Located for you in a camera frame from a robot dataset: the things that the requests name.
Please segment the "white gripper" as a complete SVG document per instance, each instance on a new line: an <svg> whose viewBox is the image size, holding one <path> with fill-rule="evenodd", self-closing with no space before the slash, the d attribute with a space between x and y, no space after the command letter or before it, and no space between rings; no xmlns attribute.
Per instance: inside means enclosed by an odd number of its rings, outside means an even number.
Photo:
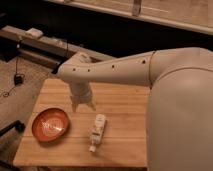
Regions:
<svg viewBox="0 0 213 171"><path fill-rule="evenodd" d="M69 85L71 92L71 99L74 103L72 103L72 111L77 111L77 104L87 103L87 105L92 109L96 110L96 107L92 100L92 90L88 83L71 83Z"/></svg>

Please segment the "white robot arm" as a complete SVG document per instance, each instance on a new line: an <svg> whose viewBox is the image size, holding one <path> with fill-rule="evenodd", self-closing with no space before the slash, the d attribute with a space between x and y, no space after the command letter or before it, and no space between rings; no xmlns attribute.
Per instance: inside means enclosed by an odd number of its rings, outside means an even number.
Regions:
<svg viewBox="0 0 213 171"><path fill-rule="evenodd" d="M75 106L92 101L92 82L148 86L148 170L213 171L213 51L156 50L97 63L78 52L57 76Z"/></svg>

